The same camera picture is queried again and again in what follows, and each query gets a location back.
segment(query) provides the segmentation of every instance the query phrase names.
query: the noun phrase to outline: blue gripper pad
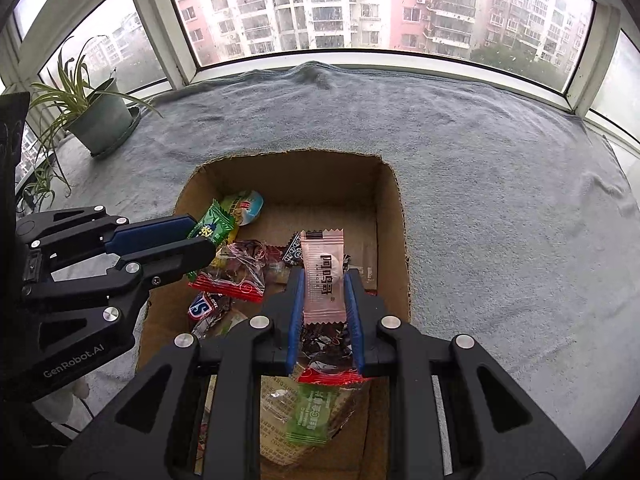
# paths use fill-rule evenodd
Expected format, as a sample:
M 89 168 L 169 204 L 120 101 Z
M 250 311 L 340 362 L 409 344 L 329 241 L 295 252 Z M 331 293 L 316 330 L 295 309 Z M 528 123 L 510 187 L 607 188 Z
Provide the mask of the blue gripper pad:
M 358 314 L 358 305 L 356 304 L 356 295 L 353 291 L 353 283 L 348 272 L 344 273 L 344 306 L 347 311 L 347 324 L 349 334 L 351 336 L 351 352 L 353 354 L 353 363 L 362 373 L 364 369 L 364 342 L 362 340 L 362 326 L 360 324 L 360 315 Z
M 298 346 L 300 344 L 300 331 L 302 330 L 302 311 L 305 304 L 305 271 L 300 272 L 296 285 L 296 296 L 291 311 L 289 324 L 289 345 L 287 347 L 287 374 L 291 375 L 298 358 Z
M 152 247 L 184 240 L 196 221 L 190 215 L 167 216 L 116 228 L 111 240 L 104 243 L 107 254 L 137 253 Z

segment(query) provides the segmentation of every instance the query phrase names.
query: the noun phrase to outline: potted plant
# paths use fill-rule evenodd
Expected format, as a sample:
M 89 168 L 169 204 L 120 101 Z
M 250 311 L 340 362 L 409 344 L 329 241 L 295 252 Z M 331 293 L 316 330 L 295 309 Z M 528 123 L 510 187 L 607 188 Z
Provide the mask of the potted plant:
M 61 180 L 68 192 L 71 192 L 71 186 L 66 180 L 56 154 L 55 143 L 58 140 L 56 135 L 60 130 L 73 133 L 92 155 L 100 155 L 119 146 L 135 127 L 134 117 L 124 100 L 149 108 L 160 115 L 149 103 L 119 92 L 114 77 L 110 77 L 95 88 L 92 87 L 89 71 L 84 62 L 86 57 L 84 48 L 94 38 L 96 36 L 89 38 L 82 46 L 78 60 L 72 57 L 63 63 L 62 47 L 60 48 L 57 66 L 60 84 L 47 68 L 52 84 L 32 83 L 31 85 L 35 92 L 30 108 L 43 105 L 46 108 L 56 108 L 60 112 L 49 127 L 40 128 L 40 134 L 37 135 L 40 145 L 34 169 L 36 181 L 25 188 L 25 193 L 32 197 L 37 210 L 42 207 L 47 196 L 51 197 L 51 201 L 55 198 L 55 192 L 51 189 L 54 178 Z M 44 156 L 44 160 L 37 165 L 41 156 Z

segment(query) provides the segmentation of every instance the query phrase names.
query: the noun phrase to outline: pink building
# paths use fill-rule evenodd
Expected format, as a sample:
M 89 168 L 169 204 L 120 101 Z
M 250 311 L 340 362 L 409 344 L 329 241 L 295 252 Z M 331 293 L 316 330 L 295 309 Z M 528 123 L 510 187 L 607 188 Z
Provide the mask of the pink building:
M 200 60 L 201 66 L 220 61 L 216 54 L 216 46 L 209 31 L 207 20 L 200 0 L 175 0 L 180 10 L 180 17 L 187 30 L 191 45 Z
M 389 49 L 425 52 L 430 35 L 431 0 L 390 0 L 391 34 Z

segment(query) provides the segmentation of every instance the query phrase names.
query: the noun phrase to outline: cardboard box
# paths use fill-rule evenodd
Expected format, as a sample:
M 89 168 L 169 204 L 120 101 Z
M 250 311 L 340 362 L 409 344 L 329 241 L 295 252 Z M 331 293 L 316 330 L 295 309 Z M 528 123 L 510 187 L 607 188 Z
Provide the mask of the cardboard box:
M 175 213 L 199 219 L 212 199 L 243 189 L 260 192 L 264 206 L 257 221 L 240 229 L 239 239 L 284 245 L 295 231 L 342 228 L 345 252 L 352 266 L 362 267 L 366 287 L 377 290 L 391 314 L 409 320 L 402 206 L 393 171 L 380 158 L 303 150 L 214 160 L 190 177 Z M 189 331 L 186 312 L 195 295 L 186 279 L 152 291 L 138 366 Z M 375 380 L 368 399 L 329 443 L 293 470 L 263 462 L 262 478 L 386 478 L 387 433 L 388 388 L 385 380 Z

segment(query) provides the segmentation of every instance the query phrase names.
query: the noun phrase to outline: tree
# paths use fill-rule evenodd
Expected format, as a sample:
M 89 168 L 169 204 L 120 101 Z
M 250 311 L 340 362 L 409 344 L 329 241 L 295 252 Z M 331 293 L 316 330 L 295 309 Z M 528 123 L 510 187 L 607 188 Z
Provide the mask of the tree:
M 493 66 L 506 72 L 511 72 L 527 79 L 562 91 L 566 76 L 551 63 L 535 59 L 532 48 L 522 46 L 516 42 L 513 48 L 501 43 L 496 46 L 483 46 L 471 51 L 471 61 L 483 65 Z

